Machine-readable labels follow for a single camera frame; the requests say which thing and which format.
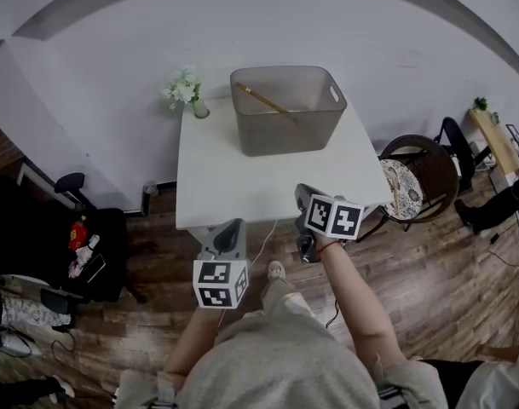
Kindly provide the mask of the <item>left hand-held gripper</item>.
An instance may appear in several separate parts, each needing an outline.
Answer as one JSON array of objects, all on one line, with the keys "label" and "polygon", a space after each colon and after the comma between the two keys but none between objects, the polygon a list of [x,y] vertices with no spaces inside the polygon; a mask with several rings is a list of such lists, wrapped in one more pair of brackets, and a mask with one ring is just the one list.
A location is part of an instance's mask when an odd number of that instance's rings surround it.
[{"label": "left hand-held gripper", "polygon": [[[248,288],[247,246],[236,245],[245,236],[245,222],[233,218],[208,232],[193,261],[193,289],[201,308],[236,309]],[[220,251],[214,245],[236,245]]]}]

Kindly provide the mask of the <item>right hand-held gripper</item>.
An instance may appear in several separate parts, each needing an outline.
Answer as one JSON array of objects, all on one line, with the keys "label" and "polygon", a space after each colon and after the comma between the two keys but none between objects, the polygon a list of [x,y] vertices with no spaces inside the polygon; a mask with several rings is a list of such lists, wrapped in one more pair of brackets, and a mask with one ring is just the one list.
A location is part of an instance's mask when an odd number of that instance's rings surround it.
[{"label": "right hand-held gripper", "polygon": [[320,261],[316,240],[319,235],[345,245],[356,240],[363,218],[364,207],[322,195],[323,192],[310,185],[299,183],[295,188],[295,200],[301,215],[296,219],[299,232],[297,248],[301,261]]}]

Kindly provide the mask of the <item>grey plastic bin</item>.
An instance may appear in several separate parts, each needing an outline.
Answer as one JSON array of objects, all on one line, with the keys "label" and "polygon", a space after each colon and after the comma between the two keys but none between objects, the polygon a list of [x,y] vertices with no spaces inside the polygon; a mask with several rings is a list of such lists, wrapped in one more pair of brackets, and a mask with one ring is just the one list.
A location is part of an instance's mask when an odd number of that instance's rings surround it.
[{"label": "grey plastic bin", "polygon": [[[297,124],[236,82],[289,111]],[[319,66],[241,68],[231,73],[230,89],[240,146],[249,157],[324,149],[348,105],[332,75]]]}]

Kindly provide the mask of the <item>long golden stick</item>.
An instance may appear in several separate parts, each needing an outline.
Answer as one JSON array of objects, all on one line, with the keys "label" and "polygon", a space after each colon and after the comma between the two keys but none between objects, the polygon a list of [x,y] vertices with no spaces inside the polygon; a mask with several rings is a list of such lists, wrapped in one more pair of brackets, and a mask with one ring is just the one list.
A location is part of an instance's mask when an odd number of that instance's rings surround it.
[{"label": "long golden stick", "polygon": [[240,82],[236,82],[235,86],[237,88],[241,89],[242,91],[244,91],[246,94],[250,95],[251,97],[253,97],[256,100],[260,101],[261,103],[265,104],[270,109],[276,111],[277,113],[285,116],[287,119],[289,119],[293,123],[297,124],[297,119],[289,111],[287,111],[283,107],[280,107],[279,105],[273,103],[272,101],[270,101],[269,99],[265,98],[264,96],[259,95],[256,91],[254,91],[251,88],[243,85]]}]

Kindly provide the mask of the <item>person's left forearm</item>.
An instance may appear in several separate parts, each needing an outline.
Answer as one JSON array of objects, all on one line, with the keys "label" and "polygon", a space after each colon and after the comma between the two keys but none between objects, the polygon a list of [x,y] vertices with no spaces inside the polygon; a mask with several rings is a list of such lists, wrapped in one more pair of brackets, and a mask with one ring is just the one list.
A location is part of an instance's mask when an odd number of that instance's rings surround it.
[{"label": "person's left forearm", "polygon": [[213,348],[222,316],[221,309],[196,308],[170,353],[164,371],[177,377],[186,377]]}]

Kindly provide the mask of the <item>white table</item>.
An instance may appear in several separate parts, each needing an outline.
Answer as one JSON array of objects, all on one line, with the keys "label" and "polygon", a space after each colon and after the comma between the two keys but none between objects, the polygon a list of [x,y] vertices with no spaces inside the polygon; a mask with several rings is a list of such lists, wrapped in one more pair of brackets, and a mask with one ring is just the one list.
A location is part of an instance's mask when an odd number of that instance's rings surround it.
[{"label": "white table", "polygon": [[327,146],[315,152],[248,157],[239,145],[230,98],[209,100],[208,118],[182,117],[176,228],[203,241],[211,227],[234,218],[248,223],[293,219],[295,187],[305,183],[373,211],[391,201],[383,169],[353,105]]}]

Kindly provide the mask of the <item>patterned round seat cushion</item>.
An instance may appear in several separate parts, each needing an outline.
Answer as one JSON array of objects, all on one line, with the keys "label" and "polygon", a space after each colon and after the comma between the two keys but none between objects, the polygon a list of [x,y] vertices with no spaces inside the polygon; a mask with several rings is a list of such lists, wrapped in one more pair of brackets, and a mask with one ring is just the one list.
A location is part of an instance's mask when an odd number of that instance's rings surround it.
[{"label": "patterned round seat cushion", "polygon": [[[396,220],[405,221],[415,218],[422,210],[423,191],[418,178],[402,162],[393,159],[381,159],[381,167],[392,192],[392,201],[381,205],[383,212]],[[399,194],[401,201],[401,216],[398,217],[395,211],[394,195],[392,183],[388,178],[388,173],[396,174],[399,181]]]}]

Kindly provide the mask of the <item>black office chair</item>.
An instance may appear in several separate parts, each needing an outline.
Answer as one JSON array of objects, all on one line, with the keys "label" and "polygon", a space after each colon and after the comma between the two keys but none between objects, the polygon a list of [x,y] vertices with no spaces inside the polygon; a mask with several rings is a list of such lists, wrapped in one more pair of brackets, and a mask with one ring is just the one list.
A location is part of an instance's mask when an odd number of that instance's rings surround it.
[{"label": "black office chair", "polygon": [[[76,258],[68,246],[71,227],[81,216],[87,217],[88,235],[100,236],[91,259],[102,254],[106,262],[89,284],[80,275],[68,277]],[[78,212],[57,200],[41,202],[8,177],[0,177],[0,275],[38,280],[96,302],[116,302],[127,289],[138,302],[144,302],[127,275],[128,247],[126,216],[121,210],[88,207]]]}]

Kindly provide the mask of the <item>person's grey shirt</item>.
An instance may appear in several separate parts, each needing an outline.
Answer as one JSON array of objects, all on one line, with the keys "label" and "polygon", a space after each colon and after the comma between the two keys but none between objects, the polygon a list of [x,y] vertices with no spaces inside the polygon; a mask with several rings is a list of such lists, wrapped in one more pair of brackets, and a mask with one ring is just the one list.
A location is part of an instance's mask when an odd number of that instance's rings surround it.
[{"label": "person's grey shirt", "polygon": [[406,360],[369,372],[315,319],[258,315],[226,328],[182,389],[122,373],[116,409],[447,409],[437,370]]}]

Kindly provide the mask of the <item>brown wicker chair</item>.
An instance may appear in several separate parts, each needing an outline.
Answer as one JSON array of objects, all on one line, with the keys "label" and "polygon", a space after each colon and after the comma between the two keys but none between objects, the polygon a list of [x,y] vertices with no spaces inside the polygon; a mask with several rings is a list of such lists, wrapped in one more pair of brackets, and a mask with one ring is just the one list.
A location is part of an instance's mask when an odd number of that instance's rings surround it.
[{"label": "brown wicker chair", "polygon": [[436,141],[421,135],[404,135],[394,139],[381,152],[381,159],[402,162],[418,178],[423,191],[423,206],[419,214],[400,221],[387,216],[381,209],[382,217],[377,226],[358,238],[362,241],[376,233],[389,221],[399,223],[409,229],[413,224],[431,222],[442,215],[453,204],[458,194],[459,177],[455,163],[448,152]]}]

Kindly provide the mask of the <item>smartphone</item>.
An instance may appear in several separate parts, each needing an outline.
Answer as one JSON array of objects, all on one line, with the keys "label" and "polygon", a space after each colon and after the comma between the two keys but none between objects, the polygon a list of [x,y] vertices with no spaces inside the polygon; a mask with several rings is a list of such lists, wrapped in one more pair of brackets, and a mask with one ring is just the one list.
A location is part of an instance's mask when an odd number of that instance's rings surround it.
[{"label": "smartphone", "polygon": [[87,284],[91,283],[100,272],[106,267],[106,262],[102,254],[97,254],[85,265],[80,277]]}]

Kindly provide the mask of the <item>white flowers in glass vase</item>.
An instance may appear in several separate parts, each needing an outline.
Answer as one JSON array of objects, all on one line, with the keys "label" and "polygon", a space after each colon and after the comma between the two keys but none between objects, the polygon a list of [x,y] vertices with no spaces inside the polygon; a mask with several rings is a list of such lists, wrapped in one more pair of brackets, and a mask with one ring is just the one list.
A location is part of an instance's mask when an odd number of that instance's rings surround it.
[{"label": "white flowers in glass vase", "polygon": [[171,75],[169,82],[161,89],[161,98],[171,111],[180,105],[190,104],[198,119],[207,118],[210,110],[200,95],[201,82],[193,66],[183,66]]}]

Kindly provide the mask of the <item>red toy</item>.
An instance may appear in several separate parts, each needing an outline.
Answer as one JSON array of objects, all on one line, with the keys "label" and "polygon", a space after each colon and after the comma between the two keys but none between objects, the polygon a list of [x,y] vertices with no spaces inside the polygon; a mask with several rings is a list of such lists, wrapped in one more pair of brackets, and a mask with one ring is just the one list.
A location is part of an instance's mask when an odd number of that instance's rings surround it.
[{"label": "red toy", "polygon": [[83,247],[87,243],[88,229],[85,226],[87,217],[81,216],[71,227],[69,248],[73,251]]}]

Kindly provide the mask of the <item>black folding chair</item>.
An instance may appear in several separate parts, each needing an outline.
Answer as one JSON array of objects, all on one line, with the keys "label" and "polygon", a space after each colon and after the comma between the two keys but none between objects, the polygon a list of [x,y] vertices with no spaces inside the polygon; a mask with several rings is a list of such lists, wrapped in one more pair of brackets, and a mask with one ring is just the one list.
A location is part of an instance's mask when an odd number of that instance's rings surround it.
[{"label": "black folding chair", "polygon": [[445,117],[442,120],[440,133],[434,140],[441,143],[443,135],[446,135],[448,139],[448,145],[444,146],[445,150],[458,160],[460,171],[458,194],[470,192],[476,167],[492,154],[492,150],[489,146],[486,146],[475,156],[458,123],[450,117]]}]

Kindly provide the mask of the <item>wooden side desk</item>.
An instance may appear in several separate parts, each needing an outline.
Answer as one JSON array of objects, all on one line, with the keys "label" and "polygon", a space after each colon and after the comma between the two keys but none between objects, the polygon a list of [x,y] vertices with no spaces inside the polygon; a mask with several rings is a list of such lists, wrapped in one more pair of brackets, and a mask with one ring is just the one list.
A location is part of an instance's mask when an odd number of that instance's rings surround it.
[{"label": "wooden side desk", "polygon": [[487,143],[487,147],[475,156],[475,165],[479,165],[488,155],[492,154],[497,166],[505,175],[510,173],[519,175],[519,156],[505,127],[502,124],[495,124],[490,112],[470,109],[468,114]]}]

